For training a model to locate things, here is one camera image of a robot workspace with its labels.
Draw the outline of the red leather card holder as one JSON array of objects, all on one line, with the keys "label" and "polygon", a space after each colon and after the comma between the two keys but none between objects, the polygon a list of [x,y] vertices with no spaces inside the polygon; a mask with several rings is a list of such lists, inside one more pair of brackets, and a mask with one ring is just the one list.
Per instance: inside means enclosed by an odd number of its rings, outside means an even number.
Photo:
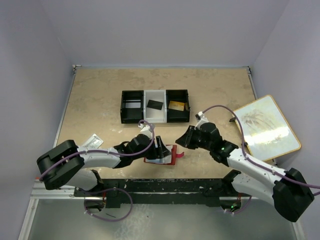
[{"label": "red leather card holder", "polygon": [[184,157],[185,153],[178,152],[178,146],[176,144],[167,144],[166,149],[169,151],[169,153],[164,153],[163,157],[156,158],[156,159],[147,159],[144,158],[144,163],[149,164],[156,164],[156,165],[168,165],[168,166],[174,166],[176,164],[176,160]]}]

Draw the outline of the black white three-compartment tray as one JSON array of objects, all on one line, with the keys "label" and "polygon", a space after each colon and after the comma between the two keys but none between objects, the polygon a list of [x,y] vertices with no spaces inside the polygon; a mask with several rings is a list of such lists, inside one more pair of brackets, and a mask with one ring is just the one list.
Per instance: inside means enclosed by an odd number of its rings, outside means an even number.
[{"label": "black white three-compartment tray", "polygon": [[189,93],[186,89],[124,90],[121,94],[122,124],[188,123],[190,121]]}]

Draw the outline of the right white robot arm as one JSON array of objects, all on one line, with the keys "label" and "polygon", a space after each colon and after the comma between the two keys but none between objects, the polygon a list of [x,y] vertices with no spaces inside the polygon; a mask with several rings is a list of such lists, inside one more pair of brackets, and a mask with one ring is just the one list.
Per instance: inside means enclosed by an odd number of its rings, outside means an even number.
[{"label": "right white robot arm", "polygon": [[191,125],[175,142],[186,149],[207,150],[216,162],[235,170],[236,175],[222,183],[226,195],[238,192],[256,197],[290,222],[296,222],[315,199],[300,171],[278,168],[246,154],[224,140],[214,123]]}]

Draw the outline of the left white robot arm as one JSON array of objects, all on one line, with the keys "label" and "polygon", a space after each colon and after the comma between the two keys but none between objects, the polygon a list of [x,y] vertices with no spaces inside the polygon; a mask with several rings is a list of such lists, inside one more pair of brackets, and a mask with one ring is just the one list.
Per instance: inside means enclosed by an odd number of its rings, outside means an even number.
[{"label": "left white robot arm", "polygon": [[66,140],[41,155],[36,163],[40,171],[39,180],[47,190],[69,185],[98,196],[103,191],[103,182],[96,168],[120,169],[138,159],[169,164],[172,153],[173,146],[164,144],[160,136],[152,140],[145,134],[139,134],[131,141],[107,149],[80,147],[73,140]]}]

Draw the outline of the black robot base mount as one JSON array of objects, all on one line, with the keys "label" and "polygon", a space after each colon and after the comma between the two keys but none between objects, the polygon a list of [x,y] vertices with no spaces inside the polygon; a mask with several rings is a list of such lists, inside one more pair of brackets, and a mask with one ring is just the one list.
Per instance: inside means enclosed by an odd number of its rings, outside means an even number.
[{"label": "black robot base mount", "polygon": [[76,189],[75,197],[105,197],[105,207],[120,208],[122,204],[205,205],[219,207],[220,198],[237,197],[232,180],[240,171],[231,170],[223,178],[190,179],[103,179],[103,185],[89,193]]}]

